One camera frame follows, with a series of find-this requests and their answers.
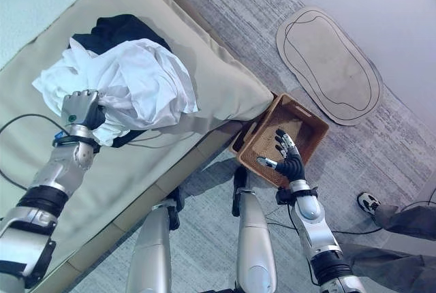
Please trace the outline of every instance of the floor mat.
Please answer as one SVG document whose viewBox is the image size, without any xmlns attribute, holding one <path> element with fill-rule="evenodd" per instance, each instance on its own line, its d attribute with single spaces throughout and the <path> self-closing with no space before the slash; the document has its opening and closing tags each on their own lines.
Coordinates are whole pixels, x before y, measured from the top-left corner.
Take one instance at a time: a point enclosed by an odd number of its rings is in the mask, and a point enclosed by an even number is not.
<svg viewBox="0 0 436 293">
<path fill-rule="evenodd" d="M 304 7 L 277 31 L 283 62 L 334 122 L 355 125 L 382 99 L 374 64 L 323 10 Z"/>
</svg>

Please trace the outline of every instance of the pile of clothes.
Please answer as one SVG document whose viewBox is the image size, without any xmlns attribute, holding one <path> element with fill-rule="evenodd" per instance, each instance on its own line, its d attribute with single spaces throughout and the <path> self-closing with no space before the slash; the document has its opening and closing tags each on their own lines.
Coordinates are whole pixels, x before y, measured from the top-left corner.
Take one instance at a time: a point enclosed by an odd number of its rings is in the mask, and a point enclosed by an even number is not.
<svg viewBox="0 0 436 293">
<path fill-rule="evenodd" d="M 106 121 L 93 135 L 106 146 L 115 146 L 116 138 L 127 142 L 146 129 L 175 125 L 182 112 L 198 111 L 186 67 L 133 15 L 99 18 L 90 34 L 75 34 L 61 60 L 32 84 L 59 116 L 65 95 L 98 90 Z"/>
</svg>

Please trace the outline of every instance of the white wall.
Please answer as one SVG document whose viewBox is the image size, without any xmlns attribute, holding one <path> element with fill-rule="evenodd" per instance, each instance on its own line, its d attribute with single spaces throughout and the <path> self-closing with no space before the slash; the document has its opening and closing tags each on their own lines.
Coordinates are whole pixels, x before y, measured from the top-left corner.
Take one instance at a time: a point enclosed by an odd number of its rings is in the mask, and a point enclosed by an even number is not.
<svg viewBox="0 0 436 293">
<path fill-rule="evenodd" d="M 436 133 L 436 0 L 302 0 L 341 25 Z"/>
</svg>

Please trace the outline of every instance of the person's foot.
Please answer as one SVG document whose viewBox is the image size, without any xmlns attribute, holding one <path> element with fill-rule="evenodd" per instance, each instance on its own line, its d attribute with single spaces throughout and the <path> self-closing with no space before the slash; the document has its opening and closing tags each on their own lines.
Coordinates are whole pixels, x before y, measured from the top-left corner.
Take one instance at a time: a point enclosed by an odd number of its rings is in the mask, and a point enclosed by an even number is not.
<svg viewBox="0 0 436 293">
<path fill-rule="evenodd" d="M 362 192 L 357 196 L 357 203 L 359 207 L 371 216 L 375 215 L 375 209 L 380 205 L 380 201 L 371 193 Z"/>
</svg>

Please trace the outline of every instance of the wicker basket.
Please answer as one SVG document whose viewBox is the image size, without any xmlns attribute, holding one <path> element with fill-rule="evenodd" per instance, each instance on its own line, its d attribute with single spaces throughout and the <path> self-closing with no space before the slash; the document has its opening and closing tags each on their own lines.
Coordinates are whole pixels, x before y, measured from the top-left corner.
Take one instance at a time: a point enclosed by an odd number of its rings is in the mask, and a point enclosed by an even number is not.
<svg viewBox="0 0 436 293">
<path fill-rule="evenodd" d="M 275 148 L 275 131 L 279 128 L 291 136 L 305 164 L 328 131 L 327 123 L 289 95 L 282 94 L 274 99 L 262 116 L 239 134 L 230 150 L 235 152 L 238 161 L 252 172 L 277 187 L 287 187 L 289 181 L 286 177 L 256 162 L 258 156 L 276 161 L 283 159 Z"/>
</svg>

